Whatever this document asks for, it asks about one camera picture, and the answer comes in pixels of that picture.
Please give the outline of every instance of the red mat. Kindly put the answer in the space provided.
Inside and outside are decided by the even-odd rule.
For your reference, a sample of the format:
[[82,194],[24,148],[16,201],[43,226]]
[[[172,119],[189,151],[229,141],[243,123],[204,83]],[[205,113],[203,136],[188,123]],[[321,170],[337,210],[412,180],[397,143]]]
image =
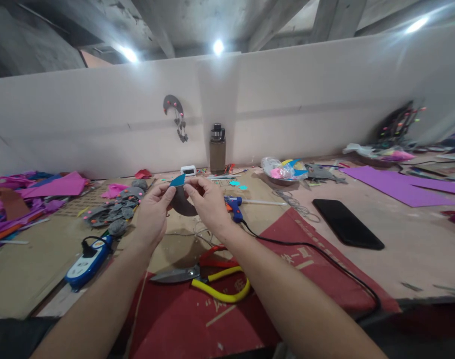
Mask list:
[[[261,236],[316,244],[369,285],[382,300],[384,311],[400,311],[393,298],[293,209]],[[298,268],[347,312],[374,307],[374,300],[359,284],[313,249],[261,243]],[[133,329],[130,358],[215,358],[273,346],[281,340],[253,291],[244,301],[230,305],[192,288],[190,283],[160,285],[147,280],[150,276],[141,280],[125,323],[125,329]],[[212,283],[212,287],[232,294],[244,284],[245,276],[238,273]]]

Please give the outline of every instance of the white small box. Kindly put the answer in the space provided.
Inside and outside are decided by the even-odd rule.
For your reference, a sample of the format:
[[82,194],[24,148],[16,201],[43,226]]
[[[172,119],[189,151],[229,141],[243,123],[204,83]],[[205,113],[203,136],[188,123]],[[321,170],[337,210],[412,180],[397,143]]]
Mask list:
[[186,174],[186,176],[195,176],[196,172],[196,166],[194,165],[181,167],[181,174]]

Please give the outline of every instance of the hand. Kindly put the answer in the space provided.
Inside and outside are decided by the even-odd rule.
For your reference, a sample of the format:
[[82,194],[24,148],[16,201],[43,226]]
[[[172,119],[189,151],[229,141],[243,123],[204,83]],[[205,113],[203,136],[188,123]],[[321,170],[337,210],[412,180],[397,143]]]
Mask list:
[[141,201],[135,238],[152,252],[166,234],[167,212],[172,208],[170,203],[175,194],[176,188],[166,183],[154,187]]
[[219,186],[204,177],[193,177],[186,180],[184,191],[191,197],[197,214],[204,225],[221,240],[221,233],[234,226],[226,210],[224,196]]

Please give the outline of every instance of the glue gun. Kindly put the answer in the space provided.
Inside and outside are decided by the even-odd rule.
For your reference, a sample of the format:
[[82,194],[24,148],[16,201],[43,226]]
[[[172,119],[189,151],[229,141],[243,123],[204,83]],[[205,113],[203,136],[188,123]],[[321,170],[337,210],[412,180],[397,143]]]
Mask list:
[[241,223],[243,218],[239,207],[242,204],[242,198],[224,196],[224,201],[226,202],[227,211],[234,212],[234,218],[232,218],[233,221],[235,223]]

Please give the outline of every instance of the purple foam sheet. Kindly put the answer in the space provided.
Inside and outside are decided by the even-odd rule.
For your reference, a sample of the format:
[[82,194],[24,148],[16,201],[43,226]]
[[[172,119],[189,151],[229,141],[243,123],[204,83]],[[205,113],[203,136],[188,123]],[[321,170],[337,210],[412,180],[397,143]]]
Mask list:
[[415,177],[415,176],[407,176],[407,175],[402,175],[398,172],[393,172],[393,171],[382,171],[382,172],[384,172],[386,175],[388,175],[392,178],[401,180],[402,182],[408,183],[410,185],[414,185],[415,187],[434,189],[434,190],[441,191],[441,192],[455,194],[455,183],[443,182],[443,181],[436,180],[436,179],[426,179],[426,178]]
[[455,205],[447,198],[413,187],[370,166],[347,168],[341,171],[410,207]]

